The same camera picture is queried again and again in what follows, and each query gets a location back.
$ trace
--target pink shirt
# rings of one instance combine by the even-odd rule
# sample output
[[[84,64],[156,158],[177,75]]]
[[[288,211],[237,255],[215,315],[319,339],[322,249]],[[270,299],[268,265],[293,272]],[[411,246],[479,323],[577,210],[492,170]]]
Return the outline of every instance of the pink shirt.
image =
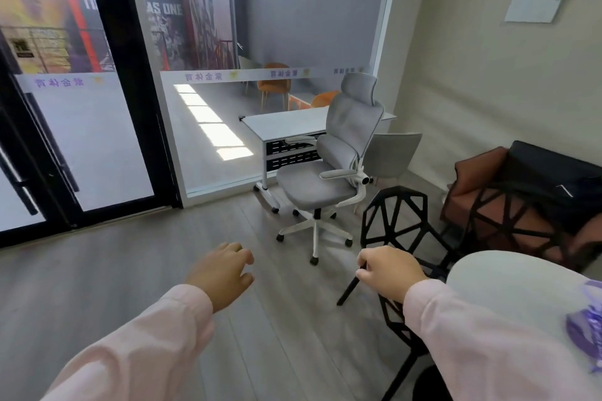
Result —
[[[177,285],[67,363],[43,401],[171,400],[213,335],[212,312],[202,290]],[[415,284],[403,312],[456,401],[602,398],[560,343],[464,302],[440,281]]]

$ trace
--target chair headrest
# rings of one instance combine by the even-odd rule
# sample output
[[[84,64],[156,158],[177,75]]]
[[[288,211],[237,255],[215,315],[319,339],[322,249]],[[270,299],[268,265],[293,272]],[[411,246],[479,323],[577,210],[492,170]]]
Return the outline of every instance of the chair headrest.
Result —
[[[375,85],[375,76],[360,72],[347,73],[341,82],[341,92],[346,93],[354,100],[373,106],[372,94]]]

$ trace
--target white desk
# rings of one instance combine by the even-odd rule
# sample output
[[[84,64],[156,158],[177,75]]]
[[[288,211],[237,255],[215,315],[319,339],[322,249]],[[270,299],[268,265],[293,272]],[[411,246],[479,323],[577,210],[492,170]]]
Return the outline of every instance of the white desk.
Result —
[[[322,107],[246,116],[242,119],[261,140],[263,176],[261,182],[255,185],[255,190],[261,192],[272,207],[273,213],[280,210],[280,203],[268,190],[267,173],[291,163],[309,162],[320,158],[315,146],[306,143],[287,145],[283,140],[301,135],[312,135],[317,138],[326,132],[327,114],[328,107]],[[381,121],[395,118],[396,116],[385,113]]]
[[[588,306],[580,290],[587,278],[560,265],[522,253],[483,251],[458,261],[447,284],[472,304],[537,328],[561,342],[602,391],[602,374],[589,374],[591,361],[565,331],[567,313]]]

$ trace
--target purple object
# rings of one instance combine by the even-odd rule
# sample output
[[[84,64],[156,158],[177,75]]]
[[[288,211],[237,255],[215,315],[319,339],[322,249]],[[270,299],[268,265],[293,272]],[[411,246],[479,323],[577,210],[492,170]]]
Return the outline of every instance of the purple object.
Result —
[[[592,372],[602,372],[602,300],[591,295],[588,287],[602,289],[602,282],[588,281],[583,285],[583,293],[590,305],[567,314],[567,333],[573,344],[595,359]]]

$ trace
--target hand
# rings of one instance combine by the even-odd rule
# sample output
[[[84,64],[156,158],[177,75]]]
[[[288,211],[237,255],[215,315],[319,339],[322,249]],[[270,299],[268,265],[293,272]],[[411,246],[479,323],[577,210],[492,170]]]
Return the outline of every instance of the hand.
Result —
[[[230,306],[253,281],[251,273],[240,275],[245,265],[255,262],[253,254],[240,243],[222,243],[194,264],[186,284],[199,287],[213,304],[213,313]]]
[[[398,303],[403,303],[411,286],[428,279],[411,253],[391,246],[362,249],[357,256],[357,265],[364,263],[367,263],[366,269],[357,270],[357,278]]]

